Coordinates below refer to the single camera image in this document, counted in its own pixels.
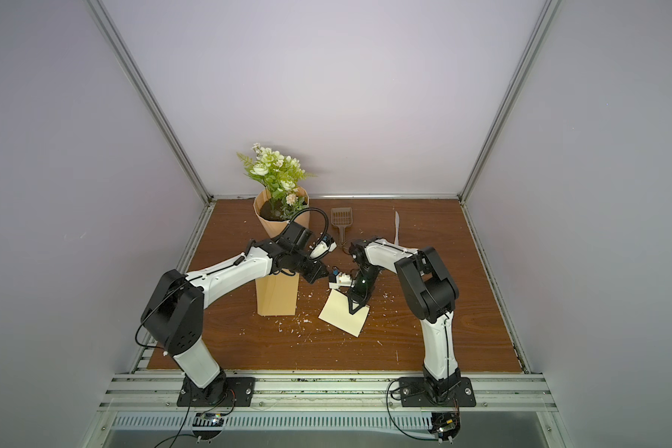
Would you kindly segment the cream letter paper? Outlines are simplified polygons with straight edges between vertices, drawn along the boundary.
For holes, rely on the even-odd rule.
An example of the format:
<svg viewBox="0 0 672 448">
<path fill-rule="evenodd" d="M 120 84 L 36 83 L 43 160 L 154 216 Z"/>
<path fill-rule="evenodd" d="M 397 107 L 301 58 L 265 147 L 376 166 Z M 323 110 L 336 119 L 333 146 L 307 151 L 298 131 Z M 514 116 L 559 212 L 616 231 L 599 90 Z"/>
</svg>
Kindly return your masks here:
<svg viewBox="0 0 672 448">
<path fill-rule="evenodd" d="M 349 312 L 349 300 L 345 294 L 333 289 L 319 314 L 318 318 L 354 337 L 358 337 L 369 315 L 369 306 L 364 306 L 356 313 Z"/>
</svg>

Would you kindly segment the brown kraft envelope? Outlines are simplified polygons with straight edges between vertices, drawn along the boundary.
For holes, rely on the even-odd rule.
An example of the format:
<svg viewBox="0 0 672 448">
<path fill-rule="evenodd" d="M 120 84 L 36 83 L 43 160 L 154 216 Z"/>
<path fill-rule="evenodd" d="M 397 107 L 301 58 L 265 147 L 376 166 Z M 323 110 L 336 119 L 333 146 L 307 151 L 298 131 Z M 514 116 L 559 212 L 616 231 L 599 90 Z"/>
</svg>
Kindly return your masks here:
<svg viewBox="0 0 672 448">
<path fill-rule="evenodd" d="M 299 282 L 298 274 L 272 274 L 256 279 L 257 313 L 262 317 L 295 315 Z"/>
</svg>

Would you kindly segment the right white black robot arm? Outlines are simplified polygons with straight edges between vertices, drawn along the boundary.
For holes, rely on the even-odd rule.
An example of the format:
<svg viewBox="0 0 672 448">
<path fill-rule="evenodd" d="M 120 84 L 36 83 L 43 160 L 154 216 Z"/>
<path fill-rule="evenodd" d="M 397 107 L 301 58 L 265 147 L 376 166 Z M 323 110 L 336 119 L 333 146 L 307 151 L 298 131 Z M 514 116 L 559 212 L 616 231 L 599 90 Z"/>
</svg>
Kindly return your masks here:
<svg viewBox="0 0 672 448">
<path fill-rule="evenodd" d="M 452 324 L 459 292 L 438 252 L 431 246 L 404 248 L 375 238 L 356 240 L 349 254 L 358 268 L 352 276 L 339 273 L 330 277 L 332 292 L 319 317 L 358 336 L 379 274 L 394 273 L 408 308 L 421 322 L 426 382 L 435 395 L 448 392 L 460 382 Z"/>
</svg>

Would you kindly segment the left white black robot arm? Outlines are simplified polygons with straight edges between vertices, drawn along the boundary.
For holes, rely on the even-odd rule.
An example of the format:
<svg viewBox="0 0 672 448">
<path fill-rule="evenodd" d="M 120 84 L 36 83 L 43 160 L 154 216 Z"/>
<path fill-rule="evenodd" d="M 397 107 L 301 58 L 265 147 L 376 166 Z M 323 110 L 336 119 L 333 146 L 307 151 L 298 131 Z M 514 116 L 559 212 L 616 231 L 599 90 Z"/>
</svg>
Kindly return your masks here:
<svg viewBox="0 0 672 448">
<path fill-rule="evenodd" d="M 311 236 L 306 227 L 291 222 L 275 237 L 250 241 L 227 261 L 188 274 L 171 270 L 162 275 L 139 326 L 185 373 L 191 392 L 220 395 L 226 388 L 226 374 L 203 340 L 205 310 L 239 287 L 284 271 L 311 284 L 328 276 L 322 259 L 337 244 L 322 233 L 310 246 Z"/>
</svg>

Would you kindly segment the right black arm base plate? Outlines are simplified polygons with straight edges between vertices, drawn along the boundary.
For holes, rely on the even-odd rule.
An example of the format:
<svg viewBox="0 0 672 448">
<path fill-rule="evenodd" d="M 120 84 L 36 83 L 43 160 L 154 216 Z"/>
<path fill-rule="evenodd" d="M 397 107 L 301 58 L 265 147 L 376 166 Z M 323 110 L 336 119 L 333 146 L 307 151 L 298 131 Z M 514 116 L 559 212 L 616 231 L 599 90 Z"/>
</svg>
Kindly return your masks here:
<svg viewBox="0 0 672 448">
<path fill-rule="evenodd" d="M 401 377 L 391 392 L 403 407 L 464 407 L 477 405 L 470 378 L 431 381 L 424 377 Z"/>
</svg>

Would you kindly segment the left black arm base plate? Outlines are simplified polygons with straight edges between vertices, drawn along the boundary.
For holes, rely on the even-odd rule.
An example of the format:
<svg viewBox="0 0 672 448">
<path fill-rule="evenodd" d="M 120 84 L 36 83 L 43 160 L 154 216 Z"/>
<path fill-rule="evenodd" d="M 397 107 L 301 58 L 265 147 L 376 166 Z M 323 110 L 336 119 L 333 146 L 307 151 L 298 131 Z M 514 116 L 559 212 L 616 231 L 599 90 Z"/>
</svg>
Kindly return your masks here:
<svg viewBox="0 0 672 448">
<path fill-rule="evenodd" d="M 205 388 L 198 388 L 190 378 L 182 384 L 178 407 L 249 407 L 255 391 L 255 377 L 218 376 Z"/>
</svg>

